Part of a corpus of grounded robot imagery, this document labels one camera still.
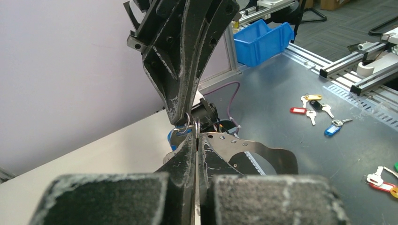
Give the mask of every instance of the blue key tag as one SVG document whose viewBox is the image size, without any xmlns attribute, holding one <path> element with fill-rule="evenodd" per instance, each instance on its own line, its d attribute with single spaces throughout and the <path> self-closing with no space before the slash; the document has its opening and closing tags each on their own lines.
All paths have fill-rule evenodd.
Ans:
<svg viewBox="0 0 398 225">
<path fill-rule="evenodd" d="M 341 129 L 341 127 L 336 127 L 335 125 L 330 126 L 329 128 L 327 128 L 325 130 L 325 134 L 327 136 L 333 136 L 335 135 L 339 130 Z"/>
</svg>

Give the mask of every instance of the curved metal sheet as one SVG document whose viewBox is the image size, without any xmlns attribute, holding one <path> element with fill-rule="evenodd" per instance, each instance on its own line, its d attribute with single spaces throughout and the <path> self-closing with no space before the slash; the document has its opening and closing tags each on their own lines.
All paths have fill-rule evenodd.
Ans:
<svg viewBox="0 0 398 225">
<path fill-rule="evenodd" d="M 276 174 L 299 173 L 296 156 L 289 150 L 269 148 L 260 142 L 243 140 L 223 133 L 204 133 L 204 135 L 208 137 L 213 150 L 227 162 L 234 155 L 248 151 L 257 153 L 267 160 Z"/>
</svg>

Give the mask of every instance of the gray table surface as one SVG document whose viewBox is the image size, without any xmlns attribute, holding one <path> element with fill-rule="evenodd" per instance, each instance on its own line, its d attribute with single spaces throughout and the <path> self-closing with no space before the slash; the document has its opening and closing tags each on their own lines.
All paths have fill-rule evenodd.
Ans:
<svg viewBox="0 0 398 225">
<path fill-rule="evenodd" d="M 240 138 L 291 150 L 300 174 L 328 178 L 340 193 L 352 224 L 398 225 L 398 199 L 361 181 L 378 166 L 394 169 L 398 162 L 395 130 L 323 88 L 331 83 L 285 55 L 275 56 L 204 92 L 230 81 L 241 82 L 230 109 L 242 126 Z M 206 96 L 216 104 L 221 119 L 228 118 L 226 109 L 235 88 L 231 85 Z M 316 126 L 312 126 L 308 117 L 289 112 L 293 106 L 302 107 L 300 97 L 306 93 L 322 94 L 321 102 L 332 107 L 335 119 L 355 120 L 335 136 L 326 137 L 324 131 L 332 121 L 327 113 L 318 113 Z M 382 178 L 398 185 L 398 180 L 386 171 Z"/>
</svg>

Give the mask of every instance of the cardboard box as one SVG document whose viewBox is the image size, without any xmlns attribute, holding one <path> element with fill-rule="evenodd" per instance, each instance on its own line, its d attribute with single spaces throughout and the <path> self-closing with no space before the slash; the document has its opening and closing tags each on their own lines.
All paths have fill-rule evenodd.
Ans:
<svg viewBox="0 0 398 225">
<path fill-rule="evenodd" d="M 350 0 L 321 0 L 321 9 L 333 11 L 340 8 Z"/>
<path fill-rule="evenodd" d="M 314 7 L 314 0 L 307 0 L 305 8 L 312 8 L 312 7 Z"/>
</svg>

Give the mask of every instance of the white table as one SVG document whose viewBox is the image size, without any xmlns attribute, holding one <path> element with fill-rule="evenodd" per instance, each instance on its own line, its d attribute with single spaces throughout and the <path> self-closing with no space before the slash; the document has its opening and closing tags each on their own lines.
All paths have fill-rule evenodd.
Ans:
<svg viewBox="0 0 398 225">
<path fill-rule="evenodd" d="M 48 185 L 67 173 L 153 173 L 171 151 L 163 110 L 0 185 L 0 225 L 26 225 Z"/>
</svg>

